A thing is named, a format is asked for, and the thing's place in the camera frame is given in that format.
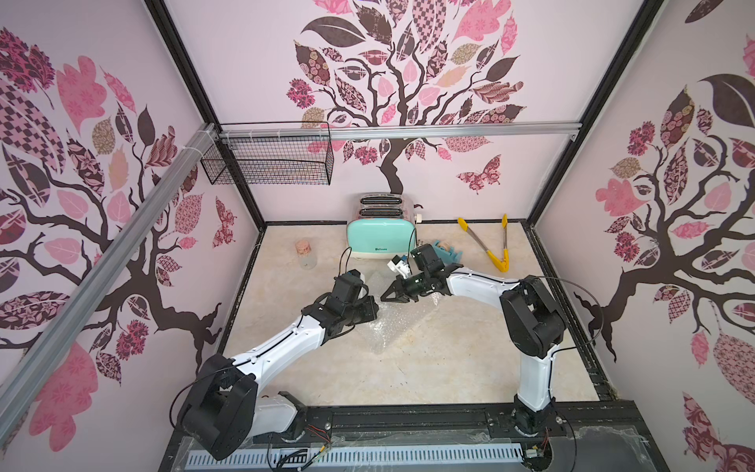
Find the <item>yellow metal kitchen tongs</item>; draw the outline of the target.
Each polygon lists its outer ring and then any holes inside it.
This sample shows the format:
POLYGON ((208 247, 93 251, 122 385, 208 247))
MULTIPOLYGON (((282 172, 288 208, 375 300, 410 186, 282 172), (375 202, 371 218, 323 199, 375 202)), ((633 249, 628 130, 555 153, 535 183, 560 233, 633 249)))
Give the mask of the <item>yellow metal kitchen tongs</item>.
POLYGON ((467 233, 477 245, 486 253, 487 257, 494 265, 494 267, 500 273, 507 273, 510 267, 510 257, 508 251, 508 217, 505 214, 501 219, 501 228, 503 229, 503 254, 498 257, 494 251, 480 238, 480 236, 472 229, 469 222, 464 218, 458 218, 457 223, 459 227, 467 233))

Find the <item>clear bubble wrap sheet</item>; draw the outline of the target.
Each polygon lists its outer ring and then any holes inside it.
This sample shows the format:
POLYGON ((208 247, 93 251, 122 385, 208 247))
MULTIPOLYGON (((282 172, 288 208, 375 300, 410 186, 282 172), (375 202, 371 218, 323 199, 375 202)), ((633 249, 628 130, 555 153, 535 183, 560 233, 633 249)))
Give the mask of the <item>clear bubble wrap sheet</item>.
POLYGON ((371 352, 381 354, 434 312, 440 304, 440 295, 421 297, 418 302, 410 301, 407 304, 387 302, 377 304, 379 305, 377 318, 373 322, 360 324, 356 332, 367 343, 371 352))

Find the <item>mint green toaster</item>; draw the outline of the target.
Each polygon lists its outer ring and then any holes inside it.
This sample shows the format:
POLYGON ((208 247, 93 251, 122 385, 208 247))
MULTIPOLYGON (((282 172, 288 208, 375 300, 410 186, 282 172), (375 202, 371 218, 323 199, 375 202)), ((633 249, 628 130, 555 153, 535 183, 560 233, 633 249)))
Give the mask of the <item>mint green toaster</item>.
POLYGON ((357 199, 346 226, 347 246, 357 259, 392 259, 417 246, 415 205, 406 196, 368 193, 357 199))

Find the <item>aluminium frame rail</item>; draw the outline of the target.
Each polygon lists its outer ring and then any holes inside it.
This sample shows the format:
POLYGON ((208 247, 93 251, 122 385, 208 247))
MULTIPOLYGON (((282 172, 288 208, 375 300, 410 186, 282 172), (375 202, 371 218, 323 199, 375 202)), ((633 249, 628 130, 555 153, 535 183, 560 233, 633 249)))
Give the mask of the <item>aluminium frame rail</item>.
POLYGON ((54 370, 98 309, 133 253, 155 226, 181 184, 204 154, 214 146, 216 125, 204 123, 188 144, 179 151, 177 161, 139 205, 137 212, 105 251, 101 262, 76 288, 62 312, 41 334, 1 386, 1 440, 7 440, 25 412, 44 387, 54 370))
POLYGON ((332 141, 410 139, 410 138, 456 138, 456 137, 501 137, 530 135, 576 136, 582 127, 578 122, 533 122, 507 124, 460 124, 395 127, 345 127, 334 128, 250 128, 228 130, 220 133, 227 139, 243 138, 330 138, 332 141))

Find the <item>aluminium frame rail left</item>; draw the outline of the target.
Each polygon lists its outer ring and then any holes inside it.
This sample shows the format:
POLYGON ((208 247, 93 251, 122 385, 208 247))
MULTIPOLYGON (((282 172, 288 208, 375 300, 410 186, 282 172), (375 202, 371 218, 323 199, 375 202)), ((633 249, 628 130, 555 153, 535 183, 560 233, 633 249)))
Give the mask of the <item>aluminium frame rail left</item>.
POLYGON ((25 412, 44 387, 54 370, 98 309, 133 253, 155 226, 181 184, 204 154, 214 146, 216 125, 204 123, 188 144, 179 151, 177 161, 139 205, 137 212, 105 251, 101 262, 76 288, 62 312, 41 334, 1 386, 1 440, 7 440, 25 412))

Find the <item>aluminium frame rail back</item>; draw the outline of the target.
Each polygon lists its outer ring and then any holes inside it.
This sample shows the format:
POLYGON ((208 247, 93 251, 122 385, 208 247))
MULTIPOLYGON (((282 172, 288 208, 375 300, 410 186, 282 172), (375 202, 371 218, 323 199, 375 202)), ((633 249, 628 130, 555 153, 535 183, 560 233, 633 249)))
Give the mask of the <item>aluminium frame rail back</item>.
POLYGON ((410 139, 410 138, 456 138, 456 137, 501 137, 530 135, 576 136, 582 127, 578 122, 533 122, 507 124, 460 124, 395 127, 345 127, 334 128, 250 128, 228 130, 220 133, 227 139, 243 138, 330 138, 332 141, 410 139))

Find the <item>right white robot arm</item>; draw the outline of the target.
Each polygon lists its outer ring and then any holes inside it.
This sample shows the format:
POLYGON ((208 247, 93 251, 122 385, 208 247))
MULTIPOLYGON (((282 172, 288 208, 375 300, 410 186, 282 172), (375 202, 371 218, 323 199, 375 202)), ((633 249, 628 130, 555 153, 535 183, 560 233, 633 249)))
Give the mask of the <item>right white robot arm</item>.
POLYGON ((566 331, 565 316, 539 277, 495 278, 445 264, 435 249, 422 245, 387 263, 395 281, 381 295, 385 303, 417 302, 438 293, 466 297, 499 309, 513 345, 521 354, 519 387, 511 423, 517 433, 536 437, 554 416, 552 370, 566 331))

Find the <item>small pink lidded jar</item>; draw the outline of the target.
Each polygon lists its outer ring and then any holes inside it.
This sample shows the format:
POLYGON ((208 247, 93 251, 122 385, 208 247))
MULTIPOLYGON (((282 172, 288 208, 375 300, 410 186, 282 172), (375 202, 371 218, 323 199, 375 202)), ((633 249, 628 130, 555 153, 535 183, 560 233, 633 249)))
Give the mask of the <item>small pink lidded jar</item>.
POLYGON ((307 239, 300 239, 295 243, 298 262, 302 269, 314 269, 317 265, 317 255, 307 239))

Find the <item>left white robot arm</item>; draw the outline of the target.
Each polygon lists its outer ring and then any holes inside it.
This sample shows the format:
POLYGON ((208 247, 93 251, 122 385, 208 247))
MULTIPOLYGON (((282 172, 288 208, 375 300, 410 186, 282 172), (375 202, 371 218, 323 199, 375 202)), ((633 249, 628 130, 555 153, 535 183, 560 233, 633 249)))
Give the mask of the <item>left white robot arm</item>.
POLYGON ((286 330, 236 356, 208 358, 185 387, 180 409, 170 413, 174 428, 216 460, 228 458, 249 438, 273 435, 297 442, 305 434, 308 407, 287 391, 264 397, 263 390, 298 359, 373 322, 378 310, 357 269, 338 275, 332 290, 303 308, 286 330))

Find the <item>teal tape dispenser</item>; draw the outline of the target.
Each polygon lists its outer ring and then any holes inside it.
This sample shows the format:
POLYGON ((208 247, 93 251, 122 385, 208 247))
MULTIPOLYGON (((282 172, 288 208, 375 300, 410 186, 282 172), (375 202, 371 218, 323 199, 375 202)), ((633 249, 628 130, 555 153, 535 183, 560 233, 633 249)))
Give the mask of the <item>teal tape dispenser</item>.
POLYGON ((460 264, 463 253, 456 251, 452 245, 447 242, 436 240, 433 249, 445 265, 460 264))

